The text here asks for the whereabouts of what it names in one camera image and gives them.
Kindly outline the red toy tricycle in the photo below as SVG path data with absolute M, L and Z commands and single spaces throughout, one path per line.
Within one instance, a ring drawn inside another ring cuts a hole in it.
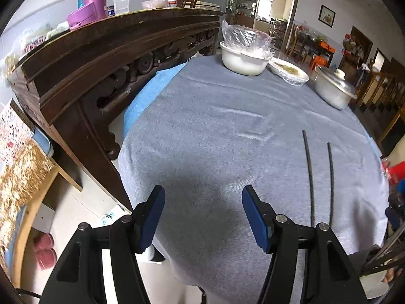
M 396 185 L 405 178 L 405 162 L 402 161 L 393 165 L 387 158 L 382 160 L 383 173 L 386 176 L 389 185 Z

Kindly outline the white bowl with plastic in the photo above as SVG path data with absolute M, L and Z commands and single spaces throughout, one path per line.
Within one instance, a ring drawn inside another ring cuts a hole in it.
M 274 56 L 268 34 L 242 25 L 221 23 L 222 62 L 229 70 L 247 76 L 260 75 Z

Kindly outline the dark chopstick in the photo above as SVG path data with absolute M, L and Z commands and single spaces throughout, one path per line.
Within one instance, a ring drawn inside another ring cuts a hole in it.
M 329 157 L 329 164 L 330 164 L 330 219 L 329 219 L 329 226 L 332 227 L 333 217 L 334 217 L 334 163 L 333 163 L 333 156 L 332 156 L 332 146 L 331 143 L 327 143 L 328 147 L 328 157 Z
M 315 199 L 314 199 L 314 179 L 312 172 L 312 161 L 310 156 L 310 147 L 308 143 L 308 136 L 306 130 L 302 130 L 304 148 L 306 152 L 306 161 L 308 167 L 308 178 L 310 186 L 310 224 L 311 227 L 315 227 Z

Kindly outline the dark carved wooden sideboard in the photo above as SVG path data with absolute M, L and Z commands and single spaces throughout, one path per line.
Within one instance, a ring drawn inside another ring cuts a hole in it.
M 214 54 L 221 15 L 159 8 L 96 21 L 28 53 L 12 71 L 12 90 L 75 164 L 130 208 L 113 165 L 120 146 L 108 127 L 156 72 Z

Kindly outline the clear plastic cup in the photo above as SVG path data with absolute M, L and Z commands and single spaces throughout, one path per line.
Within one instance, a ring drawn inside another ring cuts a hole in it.
M 130 11 L 130 0 L 113 0 L 113 7 L 116 16 L 127 14 Z

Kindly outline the pink slippers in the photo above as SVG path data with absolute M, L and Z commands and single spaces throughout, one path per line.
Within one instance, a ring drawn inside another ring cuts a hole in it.
M 41 270 L 56 265 L 58 258 L 54 250 L 54 238 L 50 233 L 40 233 L 34 238 L 34 256 Z

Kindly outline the framed wall picture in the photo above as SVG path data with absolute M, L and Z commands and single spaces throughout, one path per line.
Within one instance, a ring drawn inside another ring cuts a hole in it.
M 320 13 L 318 15 L 318 20 L 321 23 L 324 23 L 325 25 L 329 26 L 330 28 L 333 27 L 334 20 L 335 20 L 336 13 L 328 8 L 327 6 L 322 5 L 320 7 Z

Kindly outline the aluminium pot with lid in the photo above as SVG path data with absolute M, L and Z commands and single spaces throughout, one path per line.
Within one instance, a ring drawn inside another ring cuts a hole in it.
M 315 71 L 315 91 L 329 105 L 343 110 L 351 100 L 358 99 L 356 89 L 345 81 L 345 73 L 342 70 L 317 66 Z

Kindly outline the grey table cloth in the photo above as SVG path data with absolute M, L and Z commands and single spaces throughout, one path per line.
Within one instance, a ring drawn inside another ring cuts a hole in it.
M 310 224 L 310 186 L 302 130 L 312 161 L 315 224 L 330 219 L 349 253 L 383 243 L 388 184 L 367 131 L 309 86 L 269 71 L 247 77 L 218 56 L 193 58 L 132 123 L 118 164 L 132 204 L 155 185 L 166 204 L 153 244 L 176 278 L 206 291 L 209 303 L 256 303 L 270 256 L 256 244 L 242 207 L 251 185 L 273 209 Z

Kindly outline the purple thermos lid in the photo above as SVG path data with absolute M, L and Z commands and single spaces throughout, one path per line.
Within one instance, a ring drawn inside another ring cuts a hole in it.
M 83 5 L 67 16 L 70 30 L 76 30 L 97 20 L 97 11 L 94 2 Z

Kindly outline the patterned bowl with food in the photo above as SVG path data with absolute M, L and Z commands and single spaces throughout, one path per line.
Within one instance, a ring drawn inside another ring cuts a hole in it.
M 310 77 L 302 69 L 280 58 L 271 58 L 268 61 L 269 69 L 285 82 L 293 86 L 302 86 Z

